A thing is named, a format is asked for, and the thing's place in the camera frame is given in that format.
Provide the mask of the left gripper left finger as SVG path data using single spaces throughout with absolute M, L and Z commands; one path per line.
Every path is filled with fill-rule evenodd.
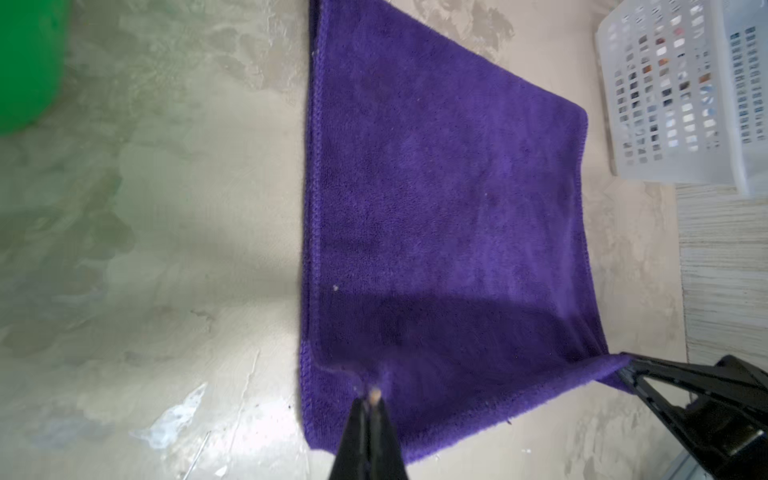
M 355 399 L 341 437 L 329 480 L 365 480 L 369 474 L 369 406 Z

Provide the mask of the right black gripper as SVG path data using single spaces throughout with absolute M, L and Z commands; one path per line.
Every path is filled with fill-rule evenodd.
M 767 373 L 733 355 L 715 365 L 632 356 L 618 371 L 700 469 L 714 479 L 767 477 Z M 672 403 L 649 378 L 694 393 Z

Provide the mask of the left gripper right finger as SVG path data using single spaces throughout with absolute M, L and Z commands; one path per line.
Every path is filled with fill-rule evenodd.
M 369 405 L 369 478 L 408 480 L 400 444 L 384 399 L 370 398 Z

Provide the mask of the green plastic basket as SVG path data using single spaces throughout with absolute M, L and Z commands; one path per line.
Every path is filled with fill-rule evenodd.
M 1 1 L 1 133 L 35 121 L 56 98 L 69 30 L 64 0 Z

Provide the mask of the purple towel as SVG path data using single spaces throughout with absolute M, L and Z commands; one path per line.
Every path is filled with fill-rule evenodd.
M 301 416 L 334 452 L 379 388 L 413 462 L 627 357 L 600 321 L 588 117 L 384 1 L 312 12 Z

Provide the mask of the white plastic basket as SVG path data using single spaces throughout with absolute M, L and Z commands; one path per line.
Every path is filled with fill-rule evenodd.
M 617 176 L 766 196 L 766 2 L 623 1 L 595 40 Z

